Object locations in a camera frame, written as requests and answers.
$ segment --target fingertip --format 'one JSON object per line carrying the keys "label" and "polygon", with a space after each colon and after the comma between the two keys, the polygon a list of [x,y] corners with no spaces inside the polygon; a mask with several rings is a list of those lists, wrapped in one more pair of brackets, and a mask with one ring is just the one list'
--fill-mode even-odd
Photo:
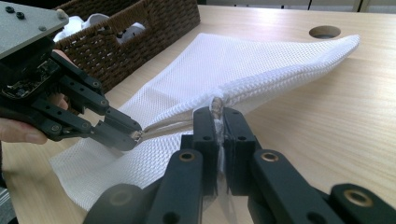
{"label": "fingertip", "polygon": [[25,141],[28,143],[43,145],[47,142],[47,140],[47,137],[40,133],[28,133],[25,135]]}
{"label": "fingertip", "polygon": [[64,110],[66,110],[67,107],[69,107],[69,105],[67,104],[67,102],[66,102],[65,100],[62,100],[62,101],[59,103],[58,106],[59,106],[60,108],[64,109]]}

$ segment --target white mesh bag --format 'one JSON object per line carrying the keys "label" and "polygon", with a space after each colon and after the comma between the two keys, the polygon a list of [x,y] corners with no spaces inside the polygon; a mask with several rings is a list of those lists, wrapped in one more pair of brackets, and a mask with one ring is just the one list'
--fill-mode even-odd
{"label": "white mesh bag", "polygon": [[118,157],[91,139],[50,159],[67,195],[89,210],[99,196],[119,183],[144,188],[160,178],[180,137],[192,133],[192,112],[220,98],[224,106],[247,113],[286,91],[324,76],[343,61],[360,38],[315,42],[252,42],[199,34],[158,76],[120,111],[138,121],[147,135]]}

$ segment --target black plastic part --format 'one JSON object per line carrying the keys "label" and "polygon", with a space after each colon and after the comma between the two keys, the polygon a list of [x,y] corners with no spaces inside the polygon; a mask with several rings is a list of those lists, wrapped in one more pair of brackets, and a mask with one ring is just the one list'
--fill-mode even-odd
{"label": "black plastic part", "polygon": [[329,204],[345,223],[396,223],[396,210],[360,186],[342,184],[332,187]]}
{"label": "black plastic part", "polygon": [[180,150],[193,148],[193,141],[194,138],[192,134],[181,135]]}
{"label": "black plastic part", "polygon": [[29,105],[37,97],[58,93],[57,82],[61,76],[61,67],[52,59],[47,59],[25,78],[4,86],[0,96],[17,104]]}
{"label": "black plastic part", "polygon": [[147,193],[135,185],[118,184],[107,189],[84,219],[84,224],[143,223]]}
{"label": "black plastic part", "polygon": [[24,13],[23,13],[23,12],[17,12],[17,13],[16,13],[16,16],[17,16],[17,18],[18,18],[19,20],[24,20],[24,19],[25,19],[25,16],[24,16]]}
{"label": "black plastic part", "polygon": [[123,133],[131,134],[142,131],[140,124],[119,110],[109,107],[105,115],[105,123]]}
{"label": "black plastic part", "polygon": [[203,156],[193,149],[175,152],[148,215],[148,224],[198,224],[202,219]]}
{"label": "black plastic part", "polygon": [[54,42],[43,37],[25,48],[0,60],[0,88],[29,77],[37,67],[48,59]]}
{"label": "black plastic part", "polygon": [[344,223],[279,152],[258,150],[251,164],[276,223]]}
{"label": "black plastic part", "polygon": [[320,197],[325,201],[328,202],[329,201],[329,194],[319,190],[319,189],[315,189],[317,191],[317,193],[320,195]]}
{"label": "black plastic part", "polygon": [[129,134],[120,132],[101,120],[92,128],[90,138],[120,151],[129,151],[137,144]]}
{"label": "black plastic part", "polygon": [[6,7],[6,12],[8,13],[14,13],[15,9],[13,7]]}
{"label": "black plastic part", "polygon": [[46,118],[32,107],[16,104],[4,97],[0,97],[0,117],[29,123],[55,141],[62,131],[60,123]]}
{"label": "black plastic part", "polygon": [[267,201],[262,197],[260,188],[254,182],[248,195],[247,208],[255,224],[276,224]]}
{"label": "black plastic part", "polygon": [[257,140],[239,111],[226,107],[223,116],[227,184],[232,195],[247,196],[253,180],[249,163]]}
{"label": "black plastic part", "polygon": [[47,118],[51,118],[52,120],[59,121],[62,125],[66,124],[66,128],[70,128],[69,131],[73,131],[73,133],[77,132],[81,137],[87,137],[91,132],[91,124],[82,119],[70,111],[61,109],[60,107],[53,105],[52,103],[38,98],[35,102],[32,103],[32,108],[40,111]]}
{"label": "black plastic part", "polygon": [[209,107],[194,112],[193,131],[192,148],[204,156],[204,195],[214,195],[217,193],[219,146]]}
{"label": "black plastic part", "polygon": [[62,70],[64,71],[64,74],[66,76],[69,76],[76,81],[83,83],[92,91],[95,91],[96,93],[104,96],[102,90],[102,83],[98,79],[88,76],[87,73],[71,64],[69,61],[67,61],[64,57],[60,56],[55,51],[51,53],[50,57],[62,67]]}
{"label": "black plastic part", "polygon": [[59,86],[61,92],[73,99],[74,102],[84,105],[98,115],[104,115],[109,108],[108,100],[104,96],[70,77],[62,77],[59,80]]}

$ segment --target screw hole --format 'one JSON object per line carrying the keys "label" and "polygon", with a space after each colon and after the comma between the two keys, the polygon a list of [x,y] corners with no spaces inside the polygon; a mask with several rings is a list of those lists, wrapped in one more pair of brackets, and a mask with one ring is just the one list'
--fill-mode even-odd
{"label": "screw hole", "polygon": [[262,159],[265,161],[278,161],[279,157],[271,152],[262,153]]}
{"label": "screw hole", "polygon": [[365,193],[357,189],[347,189],[344,191],[344,196],[351,202],[360,207],[371,207],[373,201]]}
{"label": "screw hole", "polygon": [[178,157],[180,158],[181,161],[192,161],[195,159],[194,154],[190,152],[181,153]]}

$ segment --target metal screw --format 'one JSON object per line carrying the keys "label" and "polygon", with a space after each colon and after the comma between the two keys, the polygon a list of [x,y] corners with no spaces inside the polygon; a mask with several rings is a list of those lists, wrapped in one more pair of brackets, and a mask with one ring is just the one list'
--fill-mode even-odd
{"label": "metal screw", "polygon": [[47,30],[47,27],[45,27],[45,26],[39,26],[39,27],[38,27],[38,30],[40,30],[40,31],[46,31],[46,30]]}
{"label": "metal screw", "polygon": [[23,12],[17,12],[17,18],[20,20],[25,19]]}
{"label": "metal screw", "polygon": [[13,7],[6,7],[6,12],[8,12],[8,13],[14,13],[15,10],[14,10]]}
{"label": "metal screw", "polygon": [[53,130],[54,132],[57,132],[57,131],[59,131],[59,126],[58,125],[52,126],[51,130]]}

